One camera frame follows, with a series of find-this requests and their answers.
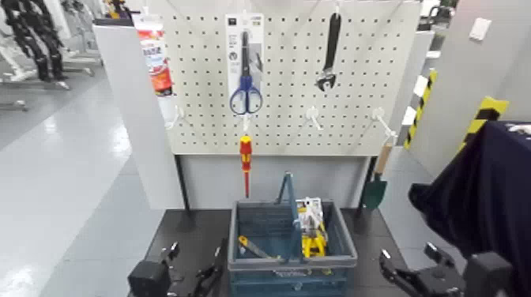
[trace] tool basket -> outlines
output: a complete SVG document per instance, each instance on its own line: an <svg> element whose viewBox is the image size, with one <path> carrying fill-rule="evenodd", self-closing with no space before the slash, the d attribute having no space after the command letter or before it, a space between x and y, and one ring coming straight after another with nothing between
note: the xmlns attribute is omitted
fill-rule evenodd
<svg viewBox="0 0 531 297"><path fill-rule="evenodd" d="M282 199L287 190L287 199ZM328 233L325 257L305 258L291 173L275 201L237 201L228 240L228 271L233 297L344 296L357 253L339 208L323 201ZM271 258L239 252L240 235Z"/></svg>

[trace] dark blue fabric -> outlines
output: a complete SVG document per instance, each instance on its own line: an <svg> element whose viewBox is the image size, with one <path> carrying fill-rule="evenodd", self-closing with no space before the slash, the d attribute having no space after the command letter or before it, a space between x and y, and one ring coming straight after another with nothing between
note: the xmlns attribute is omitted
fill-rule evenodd
<svg viewBox="0 0 531 297"><path fill-rule="evenodd" d="M494 250L515 268L518 296L531 296L531 140L487 122L412 203L467 258Z"/></svg>

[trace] yellow and black striped tape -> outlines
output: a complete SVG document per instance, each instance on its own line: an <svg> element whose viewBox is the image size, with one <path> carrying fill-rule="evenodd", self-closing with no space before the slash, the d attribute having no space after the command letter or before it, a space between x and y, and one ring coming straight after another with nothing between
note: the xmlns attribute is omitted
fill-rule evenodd
<svg viewBox="0 0 531 297"><path fill-rule="evenodd" d="M485 97L481 102L480 108L477 110L476 117L470 123L470 127L467 130L467 134L463 143L459 146L458 152L460 152L467 142L481 129L486 121L497 121L500 115L503 115L509 105L509 101L496 100L491 97Z"/></svg>
<svg viewBox="0 0 531 297"><path fill-rule="evenodd" d="M413 124L411 125L411 127L409 127L408 136L404 142L404 147L406 149L409 149L411 147L411 141L415 137L416 128L419 125L420 119L422 118L424 107L426 106L427 101L430 99L431 89L433 88L433 83L435 83L436 79L437 71L431 70L430 77L427 79L426 89L424 89L424 94L422 95L422 97L420 97L419 100L419 107L416 108L415 120L413 120Z"/></svg>

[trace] screwdriver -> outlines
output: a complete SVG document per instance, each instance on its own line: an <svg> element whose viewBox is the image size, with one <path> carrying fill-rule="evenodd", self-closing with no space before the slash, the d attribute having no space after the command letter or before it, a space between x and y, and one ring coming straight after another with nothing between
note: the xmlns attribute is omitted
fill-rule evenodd
<svg viewBox="0 0 531 297"><path fill-rule="evenodd" d="M239 154L242 155L242 170L245 177L245 197L249 197L249 171L250 155L253 152L250 147L250 136L244 135L239 139Z"/></svg>

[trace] tiled floor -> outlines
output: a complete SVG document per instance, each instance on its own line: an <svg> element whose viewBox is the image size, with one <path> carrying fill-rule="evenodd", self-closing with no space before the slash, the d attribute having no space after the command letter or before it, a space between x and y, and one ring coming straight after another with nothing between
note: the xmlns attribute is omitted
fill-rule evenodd
<svg viewBox="0 0 531 297"><path fill-rule="evenodd" d="M76 79L71 78L72 85ZM52 91L21 92L62 107L45 107L42 114L0 115L6 119L0 129L2 297L40 294L130 156L104 72L80 79L92 85L75 88L57 101Z"/></svg>
<svg viewBox="0 0 531 297"><path fill-rule="evenodd" d="M380 211L387 226L411 269L433 266L424 255L426 242L431 242L450 253L462 271L465 260L458 250L435 234L425 223L408 199L409 187L414 182L430 183L433 180L427 171L403 147L395 147L382 177L388 181L386 196Z"/></svg>
<svg viewBox="0 0 531 297"><path fill-rule="evenodd" d="M149 209L134 161L129 159L40 296L127 295L126 276L145 256L163 214Z"/></svg>

